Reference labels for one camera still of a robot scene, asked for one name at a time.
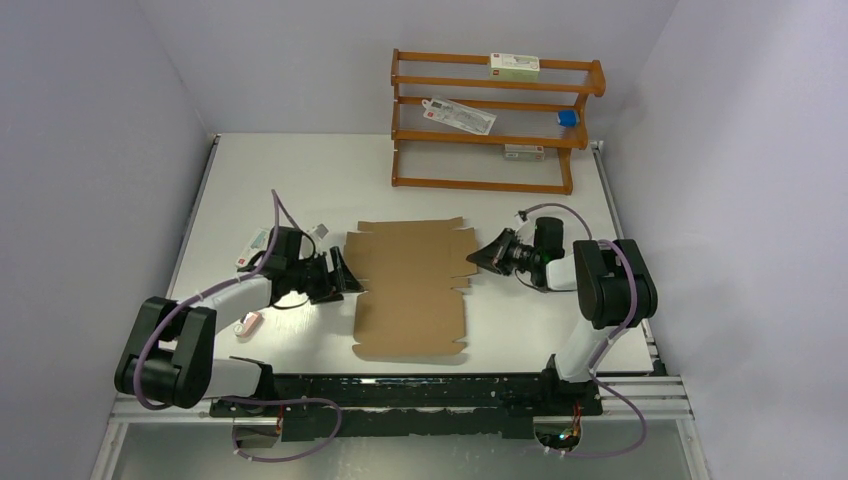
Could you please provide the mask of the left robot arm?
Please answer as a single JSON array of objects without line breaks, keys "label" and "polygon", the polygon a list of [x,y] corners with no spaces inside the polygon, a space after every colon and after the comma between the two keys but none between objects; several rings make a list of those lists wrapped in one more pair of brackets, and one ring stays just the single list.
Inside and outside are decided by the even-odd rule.
[{"label": "left robot arm", "polygon": [[363,292],[339,248],[302,256],[302,243],[313,242],[299,229],[275,227],[234,278],[184,300],[145,300],[116,367],[116,390],[151,410],[236,397],[251,415],[271,411],[277,400],[271,366],[249,358],[218,358],[215,338],[233,325],[246,328],[249,315],[275,307],[290,293],[321,304]]}]

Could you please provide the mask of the brown cardboard box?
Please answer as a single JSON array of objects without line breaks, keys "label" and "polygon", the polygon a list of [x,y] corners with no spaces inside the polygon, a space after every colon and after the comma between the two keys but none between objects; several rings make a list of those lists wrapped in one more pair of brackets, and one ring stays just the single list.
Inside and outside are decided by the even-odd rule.
[{"label": "brown cardboard box", "polygon": [[343,256],[364,291],[356,298],[355,355],[365,359],[447,357],[466,347],[464,291],[478,248],[462,217],[361,221]]}]

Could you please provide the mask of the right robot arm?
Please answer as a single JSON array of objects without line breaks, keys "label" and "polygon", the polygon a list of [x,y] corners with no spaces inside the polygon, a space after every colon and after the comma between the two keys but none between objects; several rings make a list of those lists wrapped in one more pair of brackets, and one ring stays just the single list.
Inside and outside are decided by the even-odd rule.
[{"label": "right robot arm", "polygon": [[577,295],[583,319],[551,357],[557,376],[539,389],[542,406],[553,414],[576,403],[574,383],[597,378],[598,365],[624,330],[657,310],[657,289],[635,241],[575,240],[568,254],[564,223],[557,218],[537,218],[530,244],[506,228],[466,260],[501,276],[527,274],[529,287],[541,293]]}]

